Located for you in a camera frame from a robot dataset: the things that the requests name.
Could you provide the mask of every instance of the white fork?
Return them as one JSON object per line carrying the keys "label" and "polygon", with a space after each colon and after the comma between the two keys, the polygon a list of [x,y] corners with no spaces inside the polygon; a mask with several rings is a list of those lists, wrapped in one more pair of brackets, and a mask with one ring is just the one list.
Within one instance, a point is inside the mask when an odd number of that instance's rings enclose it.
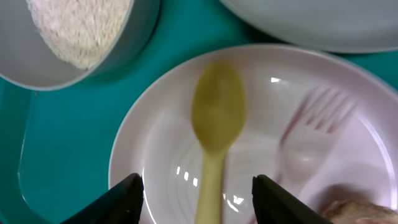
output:
{"label": "white fork", "polygon": [[351,118],[355,100],[332,89],[313,90],[280,140],[278,182],[298,197],[321,168]]}

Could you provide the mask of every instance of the white plate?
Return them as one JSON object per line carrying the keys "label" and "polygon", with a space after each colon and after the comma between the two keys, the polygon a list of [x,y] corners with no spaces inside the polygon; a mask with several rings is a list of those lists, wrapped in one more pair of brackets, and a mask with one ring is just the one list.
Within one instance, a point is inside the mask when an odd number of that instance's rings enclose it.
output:
{"label": "white plate", "polygon": [[221,0],[254,27],[288,42],[342,53],[398,49],[397,0]]}
{"label": "white plate", "polygon": [[314,209],[324,202],[320,198],[331,193],[397,207],[392,167],[398,164],[395,93],[364,70],[331,55],[283,45],[248,45],[179,65],[150,86],[128,112],[114,142],[109,187],[132,172],[142,174],[146,202],[141,223],[193,223],[201,149],[190,125],[191,100],[204,67],[219,58],[233,62],[241,72],[248,101],[246,127],[227,158],[225,223],[251,219],[252,177],[273,177],[279,139],[304,94],[319,84],[348,91],[361,103],[300,199]]}

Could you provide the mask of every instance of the teal surface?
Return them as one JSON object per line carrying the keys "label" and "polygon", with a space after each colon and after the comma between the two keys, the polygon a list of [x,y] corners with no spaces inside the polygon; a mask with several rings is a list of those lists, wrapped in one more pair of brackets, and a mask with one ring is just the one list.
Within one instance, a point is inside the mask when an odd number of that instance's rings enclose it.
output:
{"label": "teal surface", "polygon": [[[116,72],[38,93],[0,80],[3,217],[10,224],[59,223],[88,205],[108,188],[109,156],[124,115],[153,81],[197,55],[254,42],[278,41],[217,0],[163,0],[146,48]],[[340,56],[398,88],[398,52]]]}

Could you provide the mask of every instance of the white rice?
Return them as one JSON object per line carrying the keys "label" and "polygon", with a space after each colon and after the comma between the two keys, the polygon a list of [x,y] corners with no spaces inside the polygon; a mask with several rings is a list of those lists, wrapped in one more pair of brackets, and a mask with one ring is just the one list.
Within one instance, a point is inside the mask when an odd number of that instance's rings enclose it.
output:
{"label": "white rice", "polygon": [[89,69],[105,55],[130,0],[27,0],[45,43],[58,58]]}

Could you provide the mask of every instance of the spoon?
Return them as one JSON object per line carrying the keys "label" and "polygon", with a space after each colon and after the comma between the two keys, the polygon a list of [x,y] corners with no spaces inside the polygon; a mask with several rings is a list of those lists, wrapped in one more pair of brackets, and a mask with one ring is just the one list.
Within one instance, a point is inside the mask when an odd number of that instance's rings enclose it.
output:
{"label": "spoon", "polygon": [[221,222],[224,158],[246,121],[242,80],[231,64],[211,63],[197,83],[191,122],[203,149],[195,224]]}

